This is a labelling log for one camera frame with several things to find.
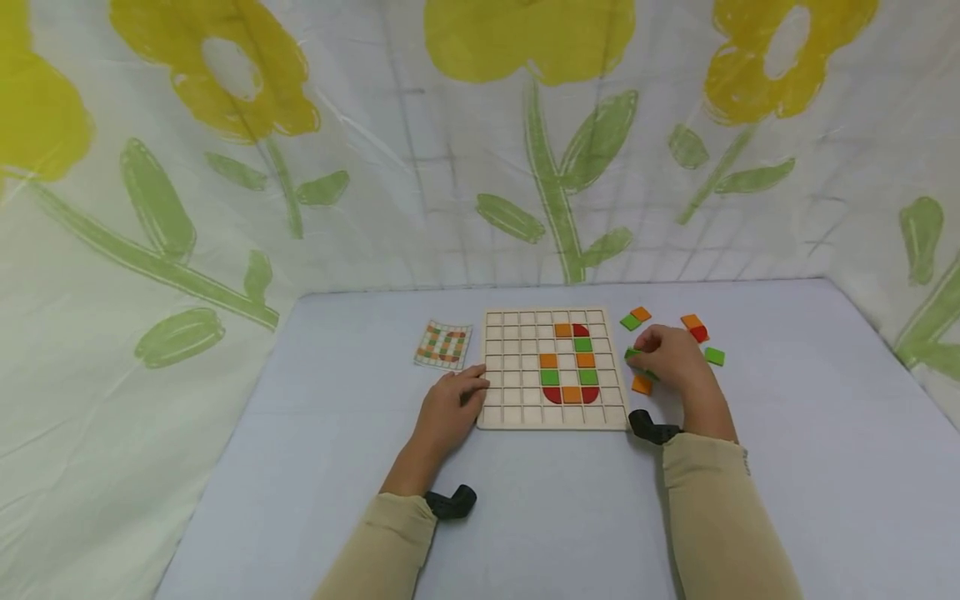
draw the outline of painted flower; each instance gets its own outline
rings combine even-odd
[[[142,59],[170,67],[180,99],[224,139],[253,144],[273,131],[320,128],[320,113],[303,95],[306,57],[257,0],[112,0],[110,22]],[[246,55],[256,69],[252,94],[218,83],[204,59],[211,40],[232,42]]]
[[[756,123],[768,114],[800,114],[827,76],[827,61],[870,23],[878,0],[715,0],[713,27],[728,38],[710,62],[704,90],[724,125]],[[767,50],[783,19],[809,11],[806,41],[781,76],[764,72]]]
[[[93,121],[72,83],[35,54],[27,0],[0,3],[0,182],[58,180],[86,155]]]
[[[472,84],[528,66],[545,85],[609,73],[634,34],[634,0],[426,0],[426,49]]]

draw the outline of green tile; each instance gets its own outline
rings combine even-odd
[[[580,370],[580,385],[597,385],[597,371],[593,369]]]
[[[638,319],[633,315],[627,315],[626,317],[620,320],[620,324],[623,325],[624,327],[627,327],[631,331],[633,331],[637,327],[641,326],[643,324],[643,321],[641,321],[640,319]]]
[[[713,363],[717,367],[723,367],[724,362],[727,360],[727,354],[717,348],[707,347],[707,349],[704,350],[704,356],[707,358],[707,362]]]
[[[540,371],[541,385],[560,385],[560,372],[556,369],[544,369]]]

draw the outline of hand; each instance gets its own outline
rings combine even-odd
[[[433,384],[381,493],[416,496],[430,490],[444,460],[464,442],[483,410],[490,382],[480,375],[486,371],[486,365],[475,365],[457,374],[449,372]]]
[[[654,373],[660,381],[680,393],[686,431],[737,441],[727,399],[700,351],[700,345],[689,331],[650,325],[636,338],[634,348],[642,352],[631,356],[628,365]]]

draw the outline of table surface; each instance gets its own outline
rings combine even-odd
[[[429,319],[603,305],[616,321],[639,304],[657,323],[697,313],[727,352],[717,375],[807,598],[960,589],[960,436],[839,291],[800,280],[306,297],[157,598],[310,597],[442,373],[412,360]],[[611,330],[622,355],[635,334]],[[679,422],[662,388],[630,396]],[[438,527],[418,598],[679,594],[660,455],[626,433],[476,430],[435,490],[461,483],[479,499],[468,519]]]

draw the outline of colored tile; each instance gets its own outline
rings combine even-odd
[[[597,371],[593,369],[580,370],[580,385],[596,385],[597,383]]]
[[[540,371],[540,384],[543,386],[560,385],[560,372],[556,369],[544,369]]]
[[[704,326],[704,323],[700,321],[700,317],[696,315],[683,315],[680,317],[680,320],[684,322],[684,326],[690,330]]]
[[[692,335],[697,341],[697,344],[702,344],[706,340],[710,339],[710,336],[707,333],[707,328],[702,325],[690,329],[690,335]]]
[[[564,386],[561,388],[564,393],[564,404],[581,404],[584,397],[580,394],[580,388],[577,386]]]
[[[634,385],[630,387],[634,392],[649,396],[654,390],[654,382],[643,375],[634,375]]]
[[[541,368],[541,369],[556,369],[556,368],[557,368],[557,355],[556,355],[556,354],[541,354],[541,355],[540,355],[540,368]]]
[[[543,395],[554,404],[562,404],[564,402],[560,388],[543,388]]]
[[[583,388],[581,392],[584,395],[584,404],[590,404],[600,397],[600,388]]]
[[[626,317],[620,320],[620,324],[623,325],[624,327],[627,327],[631,331],[633,331],[637,327],[641,326],[643,322],[633,315],[627,315]]]
[[[596,359],[593,358],[593,352],[578,352],[577,353],[577,367],[581,369],[592,369],[596,367]]]
[[[717,367],[723,367],[724,362],[727,360],[727,353],[717,348],[707,347],[707,349],[704,350],[704,356],[707,358],[707,362],[713,363]]]
[[[650,321],[650,318],[652,317],[650,312],[642,306],[638,306],[634,310],[630,311],[630,314],[640,322]]]

